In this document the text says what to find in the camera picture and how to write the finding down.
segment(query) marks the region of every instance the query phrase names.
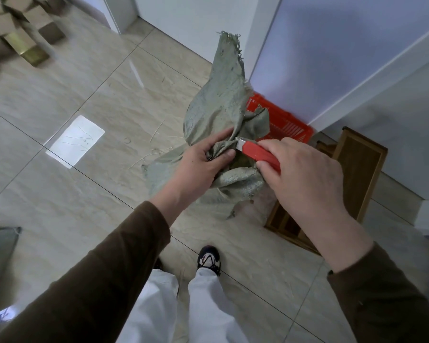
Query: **tile floor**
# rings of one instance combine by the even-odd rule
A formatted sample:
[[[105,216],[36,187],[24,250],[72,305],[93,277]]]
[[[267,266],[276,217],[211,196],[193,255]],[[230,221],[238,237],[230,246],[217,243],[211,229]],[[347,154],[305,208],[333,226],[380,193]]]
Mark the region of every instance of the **tile floor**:
[[[117,35],[69,7],[57,22],[67,40],[42,42],[52,59],[41,68],[19,57],[0,64],[0,225],[23,227],[0,282],[0,307],[23,308],[148,198],[139,165],[158,155],[134,163],[183,142],[184,113],[209,76],[210,63],[142,20]],[[67,136],[80,116],[104,132],[95,144],[89,133]],[[85,155],[74,160],[57,140]],[[387,189],[378,190],[364,225],[425,289],[429,243],[407,222],[419,202],[408,192],[396,202],[404,191],[391,195],[397,186],[387,179],[379,185]],[[177,219],[162,255],[181,279],[176,342],[188,340],[187,285],[207,243],[222,253],[220,280],[251,342],[354,341],[323,259],[262,227],[271,204],[265,189],[233,219],[192,209]]]

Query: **box cutter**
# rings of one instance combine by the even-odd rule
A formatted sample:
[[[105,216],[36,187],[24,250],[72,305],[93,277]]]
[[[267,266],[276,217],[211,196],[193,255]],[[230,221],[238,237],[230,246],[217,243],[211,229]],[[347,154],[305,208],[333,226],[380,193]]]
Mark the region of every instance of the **box cutter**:
[[[281,173],[280,162],[272,153],[263,149],[259,144],[239,138],[237,140],[237,149],[244,155],[249,156],[255,161],[267,161],[276,172]]]

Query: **brown sleeve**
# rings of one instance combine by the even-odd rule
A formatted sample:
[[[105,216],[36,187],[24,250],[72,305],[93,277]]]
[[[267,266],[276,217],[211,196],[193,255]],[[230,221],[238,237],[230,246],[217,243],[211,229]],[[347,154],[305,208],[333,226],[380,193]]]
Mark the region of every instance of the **brown sleeve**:
[[[429,302],[375,243],[327,276],[358,342],[429,342]]]
[[[170,242],[170,229],[148,201],[53,282],[0,333],[0,342],[115,342]]]

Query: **red basket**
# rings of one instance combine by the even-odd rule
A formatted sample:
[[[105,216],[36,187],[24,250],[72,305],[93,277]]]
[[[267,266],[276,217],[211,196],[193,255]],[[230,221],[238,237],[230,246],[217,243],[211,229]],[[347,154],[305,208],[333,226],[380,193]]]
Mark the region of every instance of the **red basket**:
[[[246,110],[254,112],[257,106],[267,108],[270,115],[270,133],[258,140],[291,137],[299,142],[308,143],[313,135],[311,126],[305,125],[291,113],[267,101],[262,95],[255,93],[246,104]]]

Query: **white pants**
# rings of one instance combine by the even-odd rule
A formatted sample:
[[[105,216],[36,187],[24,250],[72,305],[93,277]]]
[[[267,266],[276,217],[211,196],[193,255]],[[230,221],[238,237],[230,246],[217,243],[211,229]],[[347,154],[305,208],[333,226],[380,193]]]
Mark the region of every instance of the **white pants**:
[[[188,289],[189,342],[248,342],[233,316],[233,305],[212,270],[197,270]],[[171,342],[177,319],[177,292],[177,278],[154,269],[133,306],[118,342]]]

